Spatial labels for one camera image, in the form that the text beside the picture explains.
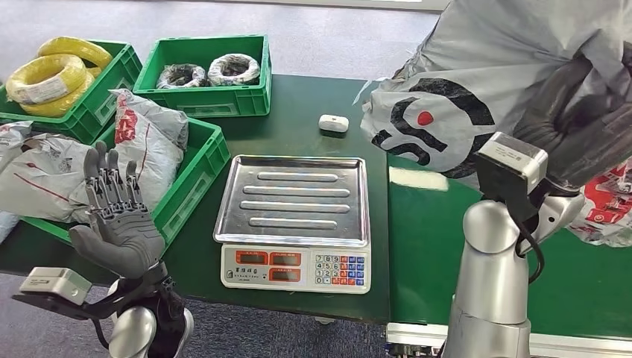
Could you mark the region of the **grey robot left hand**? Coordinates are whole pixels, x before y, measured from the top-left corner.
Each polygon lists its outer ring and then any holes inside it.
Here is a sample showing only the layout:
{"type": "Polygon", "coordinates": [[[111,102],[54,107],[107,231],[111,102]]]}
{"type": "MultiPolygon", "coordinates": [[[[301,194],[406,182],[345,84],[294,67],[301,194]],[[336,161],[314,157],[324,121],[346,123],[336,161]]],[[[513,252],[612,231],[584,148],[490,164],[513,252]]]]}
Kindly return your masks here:
{"type": "Polygon", "coordinates": [[[89,225],[69,229],[73,247],[123,278],[140,278],[159,262],[165,241],[142,200],[136,162],[121,172],[117,150],[97,141],[86,153],[83,170],[89,225]]]}

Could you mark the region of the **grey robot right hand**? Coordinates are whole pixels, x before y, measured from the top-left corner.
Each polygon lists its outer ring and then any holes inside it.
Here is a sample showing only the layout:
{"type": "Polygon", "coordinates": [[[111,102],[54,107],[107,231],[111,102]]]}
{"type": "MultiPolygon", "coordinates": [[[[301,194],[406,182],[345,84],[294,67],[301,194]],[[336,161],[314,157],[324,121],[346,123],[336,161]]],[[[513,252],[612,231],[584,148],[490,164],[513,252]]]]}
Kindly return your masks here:
{"type": "Polygon", "coordinates": [[[631,157],[630,98],[604,92],[570,103],[592,69],[581,54],[556,69],[513,130],[548,154],[547,180],[569,191],[631,157]]]}

